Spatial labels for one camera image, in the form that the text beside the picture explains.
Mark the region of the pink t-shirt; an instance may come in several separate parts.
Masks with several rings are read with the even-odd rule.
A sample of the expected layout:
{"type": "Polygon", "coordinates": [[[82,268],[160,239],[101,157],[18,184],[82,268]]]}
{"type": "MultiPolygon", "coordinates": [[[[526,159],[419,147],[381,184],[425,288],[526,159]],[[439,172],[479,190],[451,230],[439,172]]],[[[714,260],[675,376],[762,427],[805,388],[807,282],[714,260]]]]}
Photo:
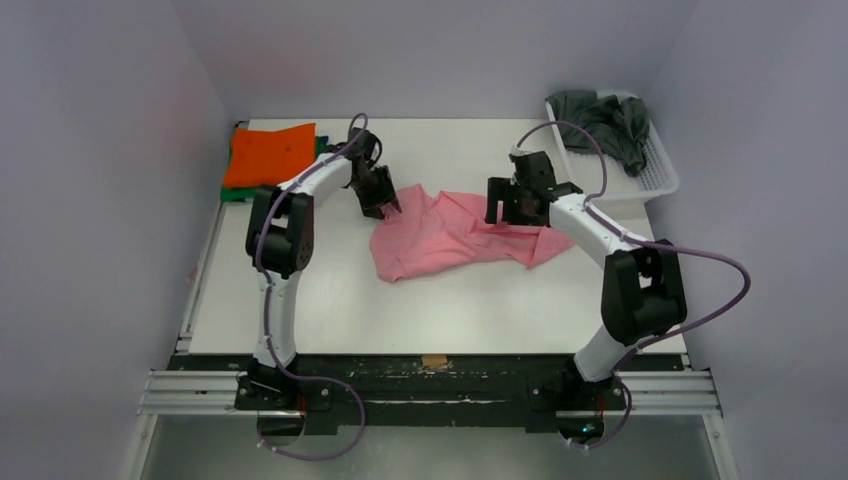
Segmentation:
{"type": "Polygon", "coordinates": [[[382,208],[369,247],[379,279],[395,283],[476,263],[515,261],[535,268],[575,246],[545,227],[484,221],[487,200],[473,193],[429,195],[419,185],[397,192],[401,209],[382,208]]]}

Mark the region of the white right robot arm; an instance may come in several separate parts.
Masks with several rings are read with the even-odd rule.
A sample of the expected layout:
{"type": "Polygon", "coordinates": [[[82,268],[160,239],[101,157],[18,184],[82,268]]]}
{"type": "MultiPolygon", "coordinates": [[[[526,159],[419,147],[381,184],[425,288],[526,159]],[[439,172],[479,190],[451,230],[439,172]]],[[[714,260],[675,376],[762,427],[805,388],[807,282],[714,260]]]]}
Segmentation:
{"type": "Polygon", "coordinates": [[[600,382],[628,352],[686,319],[679,260],[666,241],[653,248],[643,237],[626,239],[622,227],[594,209],[582,189],[557,181],[545,152],[515,148],[509,159],[514,174],[488,180],[485,221],[553,229],[602,270],[602,325],[574,355],[574,372],[561,381],[564,399],[584,407],[599,396],[600,382]]]}

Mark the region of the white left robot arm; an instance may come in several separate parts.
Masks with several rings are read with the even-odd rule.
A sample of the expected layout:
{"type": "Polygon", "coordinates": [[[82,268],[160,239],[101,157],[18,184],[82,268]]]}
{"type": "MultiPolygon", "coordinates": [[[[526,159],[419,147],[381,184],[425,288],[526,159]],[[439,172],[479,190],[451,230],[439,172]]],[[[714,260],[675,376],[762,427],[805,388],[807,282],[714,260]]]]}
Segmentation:
{"type": "Polygon", "coordinates": [[[297,399],[295,306],[302,272],[315,250],[315,210],[336,191],[350,189],[366,218],[382,220],[402,208],[387,166],[378,163],[382,142],[365,128],[352,127],[345,143],[333,145],[302,173],[254,196],[245,248],[260,278],[262,319],[247,385],[259,387],[272,408],[297,399]]]}

